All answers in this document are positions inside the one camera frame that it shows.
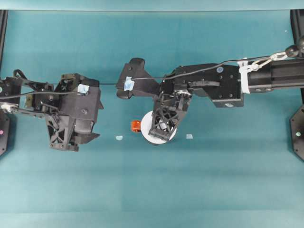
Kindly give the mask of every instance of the orange object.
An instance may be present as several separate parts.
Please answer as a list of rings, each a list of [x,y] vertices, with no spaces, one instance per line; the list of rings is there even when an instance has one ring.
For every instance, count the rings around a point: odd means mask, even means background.
[[[131,131],[135,133],[141,132],[141,121],[133,120],[131,122]]]

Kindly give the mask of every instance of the teal background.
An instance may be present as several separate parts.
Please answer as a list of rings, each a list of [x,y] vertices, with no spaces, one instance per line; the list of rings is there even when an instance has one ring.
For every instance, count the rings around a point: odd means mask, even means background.
[[[302,0],[1,0],[4,10],[233,11],[301,9]]]
[[[0,76],[19,68],[36,81],[78,72],[110,83],[132,57],[162,76],[292,42],[288,10],[10,11]],[[80,152],[49,149],[44,120],[14,117],[0,157],[1,227],[303,227],[304,162],[292,152],[288,124],[299,90],[246,95],[238,109],[194,97],[175,138],[152,146],[130,131],[152,100],[101,89],[101,136]]]

